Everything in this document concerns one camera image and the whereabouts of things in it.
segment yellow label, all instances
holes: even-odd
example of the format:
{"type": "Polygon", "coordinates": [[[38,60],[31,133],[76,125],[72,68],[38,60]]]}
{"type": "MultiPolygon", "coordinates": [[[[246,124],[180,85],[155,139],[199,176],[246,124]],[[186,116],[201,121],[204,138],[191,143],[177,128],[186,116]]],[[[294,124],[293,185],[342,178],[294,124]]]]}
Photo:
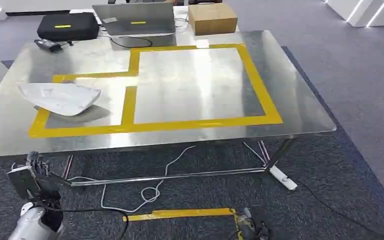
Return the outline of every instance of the yellow label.
{"type": "Polygon", "coordinates": [[[56,25],[55,26],[56,29],[71,28],[71,27],[72,27],[71,25],[56,25]]]}
{"type": "Polygon", "coordinates": [[[130,24],[146,24],[146,21],[131,21],[130,24]]]}

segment white cable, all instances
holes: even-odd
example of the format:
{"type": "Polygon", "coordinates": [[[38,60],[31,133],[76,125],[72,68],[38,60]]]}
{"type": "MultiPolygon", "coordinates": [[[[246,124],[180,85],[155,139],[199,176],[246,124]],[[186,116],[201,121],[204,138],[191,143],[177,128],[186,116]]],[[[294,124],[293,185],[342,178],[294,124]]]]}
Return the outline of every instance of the white cable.
{"type": "MultiPolygon", "coordinates": [[[[192,149],[194,148],[195,146],[190,146],[190,147],[187,147],[185,148],[181,153],[180,155],[174,159],[173,161],[171,161],[169,164],[165,165],[165,174],[164,176],[167,176],[168,174],[168,171],[169,171],[169,166],[174,164],[177,160],[179,160],[183,154],[189,150],[189,149],[192,149]]],[[[73,177],[73,178],[70,178],[70,179],[67,179],[68,181],[71,181],[71,180],[74,180],[74,179],[87,179],[87,180],[90,180],[90,181],[97,181],[96,179],[93,179],[93,178],[90,178],[90,177],[85,177],[85,176],[76,176],[76,177],[73,177]]],[[[122,209],[122,208],[118,208],[118,207],[111,207],[111,206],[104,206],[104,197],[105,197],[105,192],[107,190],[107,185],[105,184],[103,186],[103,191],[102,191],[102,196],[100,198],[100,207],[103,208],[103,209],[113,209],[113,210],[119,210],[119,211],[123,211],[123,212],[126,212],[126,213],[134,213],[136,212],[137,210],[141,209],[145,204],[147,203],[152,203],[152,202],[155,202],[155,200],[158,199],[158,197],[160,196],[160,190],[158,190],[158,188],[160,187],[160,185],[164,182],[164,180],[161,180],[157,185],[156,187],[145,187],[144,189],[142,189],[140,191],[140,195],[142,196],[142,199],[143,199],[143,203],[140,204],[138,207],[136,207],[135,209],[133,210],[127,210],[127,209],[122,209]],[[154,190],[155,191],[155,196],[147,199],[145,196],[144,196],[144,192],[146,190],[154,190]]]]}
{"type": "Polygon", "coordinates": [[[256,151],[254,151],[254,149],[252,149],[246,142],[242,142],[247,148],[249,148],[249,150],[251,150],[263,163],[264,163],[264,159],[258,154],[256,153],[256,151]]]}
{"type": "Polygon", "coordinates": [[[263,151],[263,147],[261,146],[261,142],[260,141],[257,141],[257,145],[259,147],[259,150],[261,151],[261,155],[262,155],[262,158],[264,159],[264,165],[267,165],[267,157],[266,155],[264,154],[264,151],[263,151]]]}

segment floor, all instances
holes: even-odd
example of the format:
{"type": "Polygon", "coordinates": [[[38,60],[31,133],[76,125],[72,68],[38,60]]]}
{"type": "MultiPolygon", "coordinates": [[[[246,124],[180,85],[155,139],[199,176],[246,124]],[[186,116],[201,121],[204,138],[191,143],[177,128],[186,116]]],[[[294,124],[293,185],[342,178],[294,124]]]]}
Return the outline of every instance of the floor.
{"type": "MultiPolygon", "coordinates": [[[[225,0],[241,31],[288,46],[384,186],[384,27],[353,28],[321,0],[225,0]]],[[[0,60],[37,38],[40,16],[0,21],[0,60]]]]}

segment yellow tape on floor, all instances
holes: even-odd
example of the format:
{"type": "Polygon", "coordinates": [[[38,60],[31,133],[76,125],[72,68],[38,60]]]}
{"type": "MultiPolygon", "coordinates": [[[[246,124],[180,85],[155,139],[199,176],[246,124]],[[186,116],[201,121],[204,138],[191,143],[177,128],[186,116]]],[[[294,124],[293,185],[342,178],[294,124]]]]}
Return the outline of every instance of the yellow tape on floor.
{"type": "Polygon", "coordinates": [[[155,220],[155,219],[173,219],[173,218],[188,218],[188,217],[210,217],[210,216],[233,216],[237,230],[237,239],[244,240],[239,231],[238,217],[233,208],[204,208],[204,209],[173,209],[173,210],[155,210],[150,214],[130,215],[129,222],[155,220]]]}

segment yellow tape outline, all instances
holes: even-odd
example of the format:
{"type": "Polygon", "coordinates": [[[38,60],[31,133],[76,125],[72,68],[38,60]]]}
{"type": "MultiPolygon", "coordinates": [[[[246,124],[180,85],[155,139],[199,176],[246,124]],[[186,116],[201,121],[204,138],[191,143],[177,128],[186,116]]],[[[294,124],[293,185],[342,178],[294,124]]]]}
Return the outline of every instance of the yellow tape outline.
{"type": "MultiPolygon", "coordinates": [[[[204,208],[204,209],[173,209],[173,210],[155,210],[150,214],[130,215],[129,222],[147,221],[155,219],[173,219],[173,218],[189,218],[189,217],[213,217],[213,216],[233,216],[233,220],[237,230],[237,239],[243,240],[241,235],[238,216],[233,208],[204,208]]],[[[126,222],[126,217],[122,217],[122,221],[126,222]]]]}
{"type": "MultiPolygon", "coordinates": [[[[282,118],[279,115],[270,95],[264,86],[262,79],[247,51],[244,44],[214,44],[208,49],[228,49],[235,48],[242,60],[249,81],[260,102],[265,115],[263,116],[244,116],[234,118],[218,118],[191,121],[171,121],[171,122],[152,122],[152,123],[134,123],[135,105],[136,105],[136,86],[126,88],[123,113],[120,125],[111,126],[81,126],[81,127],[60,127],[46,128],[46,122],[50,112],[39,108],[37,115],[33,120],[28,135],[31,138],[57,138],[57,137],[76,137],[100,134],[117,133],[138,133],[152,131],[174,131],[182,129],[201,129],[218,127],[239,127],[266,124],[282,124],[282,118]]],[[[86,73],[86,74],[64,74],[54,75],[53,83],[72,81],[76,78],[115,78],[115,77],[136,77],[139,74],[139,61],[141,52],[157,51],[179,51],[203,49],[195,45],[190,46],[157,46],[145,48],[132,48],[130,50],[129,67],[123,72],[105,72],[105,73],[86,73]]]]}

